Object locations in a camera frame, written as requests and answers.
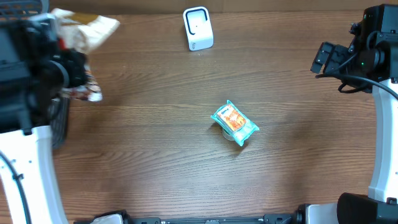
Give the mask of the beige snack bag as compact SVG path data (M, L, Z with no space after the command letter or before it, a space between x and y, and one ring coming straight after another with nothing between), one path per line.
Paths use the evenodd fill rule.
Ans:
M85 55L100 47L120 25L113 18L59 8L53 9L51 14L57 19L58 34L66 48ZM99 102L103 99L101 88L88 62L84 68L88 81L78 87L63 89L62 95L73 100Z

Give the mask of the teal wet wipes pack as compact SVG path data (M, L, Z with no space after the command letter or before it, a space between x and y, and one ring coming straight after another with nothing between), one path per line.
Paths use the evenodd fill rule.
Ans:
M227 125L222 123L222 121L217 117L217 112L219 112L222 107L227 104L231 104L237 111L246 119L246 124L239 130L232 132ZM255 131L259 130L259 127L253 123L249 118L247 118L240 110L229 100L226 101L226 104L221 106L216 112L211 115L211 119L213 119L216 123L218 123L222 129L225 129L226 132L232 137L234 137L234 141L239 145L243 146L245 140L247 140Z

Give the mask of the red snack bar packet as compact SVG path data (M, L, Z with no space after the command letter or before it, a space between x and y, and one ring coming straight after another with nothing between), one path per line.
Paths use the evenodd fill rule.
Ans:
M58 38L58 45L61 51L65 51L68 49L65 45L65 41L62 38Z

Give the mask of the orange small box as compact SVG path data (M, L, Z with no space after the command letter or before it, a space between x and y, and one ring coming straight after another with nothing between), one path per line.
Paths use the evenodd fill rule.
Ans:
M246 124L246 119L231 104L227 104L217 112L217 117L235 132Z

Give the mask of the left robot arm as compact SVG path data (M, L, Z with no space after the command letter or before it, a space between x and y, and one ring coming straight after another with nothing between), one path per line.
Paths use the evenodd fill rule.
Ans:
M61 45L56 19L1 24L1 182L14 223L66 223L53 164L52 100L84 85L85 55Z

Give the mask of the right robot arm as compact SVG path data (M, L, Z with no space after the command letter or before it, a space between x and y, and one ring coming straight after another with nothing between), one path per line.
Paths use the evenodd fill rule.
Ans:
M349 47L324 42L311 71L341 81L341 93L365 92L376 107L376 156L367 195L343 193L336 203L302 204L288 223L397 223L397 5L364 10L351 25Z

